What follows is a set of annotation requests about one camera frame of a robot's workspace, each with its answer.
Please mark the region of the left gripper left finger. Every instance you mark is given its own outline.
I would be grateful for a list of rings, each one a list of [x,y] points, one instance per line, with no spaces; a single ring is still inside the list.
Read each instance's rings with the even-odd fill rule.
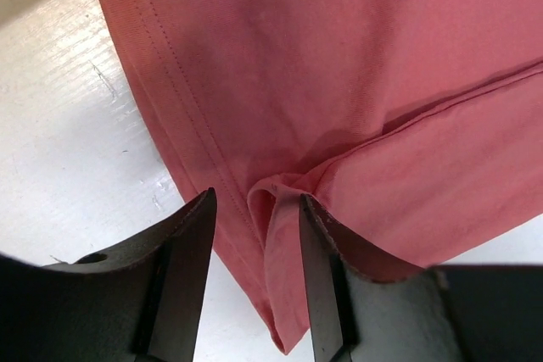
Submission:
[[[1,258],[4,361],[189,361],[216,228],[208,189],[73,264]]]

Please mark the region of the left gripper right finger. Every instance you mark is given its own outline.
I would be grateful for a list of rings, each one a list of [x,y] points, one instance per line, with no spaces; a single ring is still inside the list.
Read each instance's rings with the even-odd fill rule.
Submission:
[[[538,265],[399,259],[299,202],[299,239],[317,361],[539,361]]]

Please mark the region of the salmon pink t-shirt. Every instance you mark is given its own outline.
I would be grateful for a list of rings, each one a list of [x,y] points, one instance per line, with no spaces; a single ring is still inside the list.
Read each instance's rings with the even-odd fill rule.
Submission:
[[[184,200],[290,352],[299,197],[415,265],[542,212],[542,0],[99,0]]]

